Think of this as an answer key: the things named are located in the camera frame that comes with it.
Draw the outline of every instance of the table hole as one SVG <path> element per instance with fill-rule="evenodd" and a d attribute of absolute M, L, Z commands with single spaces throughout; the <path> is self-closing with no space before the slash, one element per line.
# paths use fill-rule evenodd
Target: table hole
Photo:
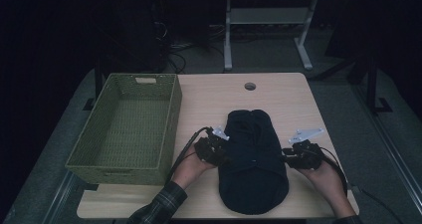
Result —
<path fill-rule="evenodd" d="M 245 89 L 248 90 L 248 91 L 253 91 L 256 88 L 257 88 L 257 86 L 254 83 L 245 84 Z"/>

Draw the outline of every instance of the floor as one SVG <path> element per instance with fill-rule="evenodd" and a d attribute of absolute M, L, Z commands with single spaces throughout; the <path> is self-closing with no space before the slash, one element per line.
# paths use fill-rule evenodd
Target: floor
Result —
<path fill-rule="evenodd" d="M 214 39 L 209 49 L 189 47 L 183 40 L 173 44 L 174 54 L 163 73 L 223 73 L 221 27 L 210 29 Z M 314 68 L 306 71 L 293 38 L 301 27 L 239 28 L 232 45 L 233 70 L 230 73 L 303 73 L 312 77 L 333 67 L 342 59 L 326 57 L 324 51 L 332 30 L 313 28 L 306 48 Z M 421 210 L 409 194 L 411 185 L 401 174 L 394 155 L 404 159 L 416 187 L 422 180 L 422 123 L 399 96 L 394 83 L 378 72 L 377 96 L 385 98 L 393 112 L 373 115 L 364 104 L 365 82 L 352 86 L 347 80 L 350 68 L 323 80 L 310 82 L 319 111 L 329 130 L 344 172 L 355 187 L 354 195 L 364 223 L 398 223 L 388 207 L 403 223 L 422 223 Z M 68 172 L 64 164 L 84 127 L 90 112 L 84 111 L 95 96 L 94 72 L 79 85 L 42 155 L 22 188 L 5 224 L 26 223 L 124 223 L 124 220 L 83 220 L 76 210 L 84 189 L 94 188 Z M 370 193 L 386 207 L 365 194 Z M 330 223 L 332 219 L 307 220 L 310 224 Z"/>

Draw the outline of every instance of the wrist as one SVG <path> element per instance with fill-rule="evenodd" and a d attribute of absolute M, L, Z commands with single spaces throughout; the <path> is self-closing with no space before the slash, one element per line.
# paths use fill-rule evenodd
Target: wrist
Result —
<path fill-rule="evenodd" d="M 356 215 L 345 195 L 331 197 L 327 202 L 338 219 Z"/>

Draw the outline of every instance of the robotic hand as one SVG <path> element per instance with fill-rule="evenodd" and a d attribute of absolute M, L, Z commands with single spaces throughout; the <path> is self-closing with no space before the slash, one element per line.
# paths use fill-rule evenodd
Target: robotic hand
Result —
<path fill-rule="evenodd" d="M 194 145 L 196 154 L 202 161 L 220 166 L 229 160 L 229 158 L 225 156 L 226 151 L 223 149 L 223 144 L 229 140 L 230 137 L 227 136 L 220 127 L 215 129 L 209 127 L 206 129 L 206 132 L 208 137 L 200 137 Z"/>

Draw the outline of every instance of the wicker basket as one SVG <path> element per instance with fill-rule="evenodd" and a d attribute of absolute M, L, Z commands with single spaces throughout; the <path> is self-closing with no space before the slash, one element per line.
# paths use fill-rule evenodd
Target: wicker basket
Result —
<path fill-rule="evenodd" d="M 164 184 L 181 100 L 177 75 L 110 74 L 66 167 L 88 183 Z"/>

